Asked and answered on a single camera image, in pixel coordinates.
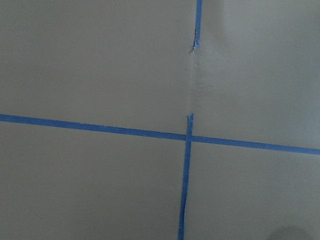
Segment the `vertical blue tape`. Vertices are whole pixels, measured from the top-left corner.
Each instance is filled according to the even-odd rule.
[[[197,0],[193,49],[196,49],[200,45],[201,15],[202,15],[202,0]]]
[[[186,137],[185,137],[184,167],[183,167],[178,240],[183,240],[185,236],[185,213],[186,213],[186,203],[187,203],[187,194],[188,194],[193,126],[194,126],[194,115],[191,114],[191,115],[188,115],[188,125],[186,129]]]

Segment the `gray surface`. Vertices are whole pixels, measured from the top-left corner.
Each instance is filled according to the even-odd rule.
[[[0,113],[320,149],[319,0],[0,2]],[[0,239],[176,239],[184,143],[0,123]],[[195,143],[186,239],[320,239],[318,156]]]
[[[0,128],[0,239],[177,238],[183,141]]]
[[[316,155],[194,143],[185,239],[320,239],[319,172]]]

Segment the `blue tape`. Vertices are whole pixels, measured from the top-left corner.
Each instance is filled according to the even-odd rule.
[[[86,123],[79,123],[79,122],[72,122],[72,121],[49,120],[49,119],[26,117],[26,116],[0,114],[0,121],[9,122],[9,123],[56,127],[56,128],[64,128],[64,129],[87,130],[87,131],[104,132],[104,133],[112,133],[112,134],[125,134],[125,135],[159,138],[159,139],[171,139],[171,140],[180,140],[180,141],[186,140],[186,135],[184,134],[140,130],[140,129],[123,128],[123,127],[116,127],[116,126],[103,126],[103,125],[86,124]]]
[[[227,145],[227,146],[244,147],[244,148],[252,148],[252,149],[266,149],[266,150],[290,152],[290,153],[298,153],[298,154],[320,155],[320,149],[276,145],[276,144],[253,142],[253,141],[240,141],[240,140],[207,137],[207,136],[192,136],[192,141],[197,143],[206,143],[206,144],[218,144],[218,145]]]
[[[197,47],[200,46],[201,15],[202,15],[202,0],[197,0],[193,49],[196,49]]]
[[[186,129],[186,137],[185,137],[184,167],[183,167],[178,240],[183,240],[185,236],[185,215],[186,215],[186,203],[187,203],[188,184],[189,184],[189,169],[190,169],[193,126],[194,126],[194,115],[191,114],[191,115],[188,115],[188,125]]]

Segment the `gray floor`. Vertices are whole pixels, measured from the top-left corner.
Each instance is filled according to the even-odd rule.
[[[0,2],[0,114],[320,149],[320,2]],[[0,122],[0,239],[176,240],[184,142]],[[193,143],[186,240],[320,239],[320,158]]]

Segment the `blue tape strip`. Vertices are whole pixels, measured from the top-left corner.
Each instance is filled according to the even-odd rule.
[[[103,125],[86,124],[86,123],[79,123],[79,122],[72,122],[72,121],[49,120],[49,119],[26,117],[26,116],[0,114],[0,121],[9,122],[9,123],[65,128],[65,129],[87,130],[87,131],[104,132],[104,133],[112,133],[112,134],[125,134],[125,135],[159,138],[159,139],[171,139],[171,140],[180,140],[180,141],[186,140],[186,135],[184,134],[140,130],[140,129],[123,128],[123,127],[116,127],[116,126],[103,126]]]
[[[193,126],[194,126],[194,115],[191,114],[191,115],[188,115],[188,126],[186,129],[186,137],[185,137],[184,167],[183,167],[178,240],[183,240],[185,236],[185,214],[186,214],[186,203],[187,203],[188,184],[189,184],[189,169],[190,169]]]
[[[201,15],[202,15],[202,0],[197,0],[193,49],[196,49],[197,47],[200,46]]]
[[[228,145],[228,146],[244,147],[244,148],[252,148],[252,149],[266,149],[266,150],[282,151],[282,152],[290,152],[290,153],[298,153],[298,154],[320,155],[320,149],[276,145],[276,144],[253,142],[253,141],[240,141],[240,140],[207,137],[207,136],[192,136],[192,141],[197,143],[206,143],[206,144],[218,144],[218,145]]]

